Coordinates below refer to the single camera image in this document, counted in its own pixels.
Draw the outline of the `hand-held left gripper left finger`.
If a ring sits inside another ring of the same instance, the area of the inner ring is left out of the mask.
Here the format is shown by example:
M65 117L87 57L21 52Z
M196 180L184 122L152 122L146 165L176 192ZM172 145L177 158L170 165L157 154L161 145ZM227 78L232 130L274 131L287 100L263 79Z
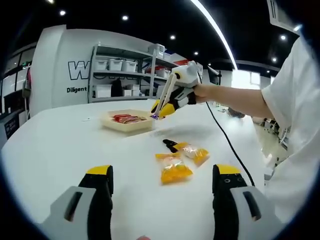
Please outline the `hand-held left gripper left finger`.
M51 204L41 229L51 240L110 240L113 193L113 166L93 167Z

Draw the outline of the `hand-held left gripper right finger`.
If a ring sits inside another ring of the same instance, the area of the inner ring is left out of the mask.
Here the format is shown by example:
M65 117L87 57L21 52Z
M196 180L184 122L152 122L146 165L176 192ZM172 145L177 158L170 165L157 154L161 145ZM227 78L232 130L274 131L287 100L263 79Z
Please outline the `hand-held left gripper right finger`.
M238 168L215 164L212 169L215 240L274 240L283 224L275 207Z

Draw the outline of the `person's right hand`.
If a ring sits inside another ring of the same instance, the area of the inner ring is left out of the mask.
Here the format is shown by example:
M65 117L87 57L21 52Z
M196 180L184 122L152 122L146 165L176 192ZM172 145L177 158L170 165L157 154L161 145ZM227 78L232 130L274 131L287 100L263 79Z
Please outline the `person's right hand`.
M196 103L204 103L215 100L215 85L198 84L193 88Z

